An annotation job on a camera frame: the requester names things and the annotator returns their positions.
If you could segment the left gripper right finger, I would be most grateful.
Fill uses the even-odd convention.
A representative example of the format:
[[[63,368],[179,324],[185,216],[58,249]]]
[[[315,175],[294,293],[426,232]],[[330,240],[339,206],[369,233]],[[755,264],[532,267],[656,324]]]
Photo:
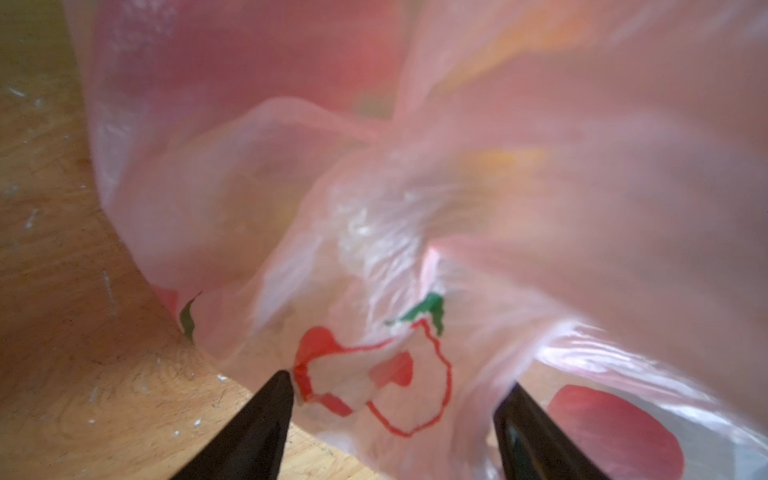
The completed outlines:
[[[607,480],[520,384],[496,409],[494,427],[507,480]]]

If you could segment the pink plastic bag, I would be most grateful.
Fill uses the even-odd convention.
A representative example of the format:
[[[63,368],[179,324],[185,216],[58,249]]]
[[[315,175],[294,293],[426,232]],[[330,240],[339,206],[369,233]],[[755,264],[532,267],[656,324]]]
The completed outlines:
[[[608,479],[767,475],[763,1],[67,1],[176,325],[393,479],[520,384]]]

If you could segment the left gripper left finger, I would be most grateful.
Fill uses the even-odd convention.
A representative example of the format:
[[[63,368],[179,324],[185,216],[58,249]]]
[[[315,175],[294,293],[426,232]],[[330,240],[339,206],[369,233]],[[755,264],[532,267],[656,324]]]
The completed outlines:
[[[290,374],[279,371],[172,479],[277,479],[293,405]]]

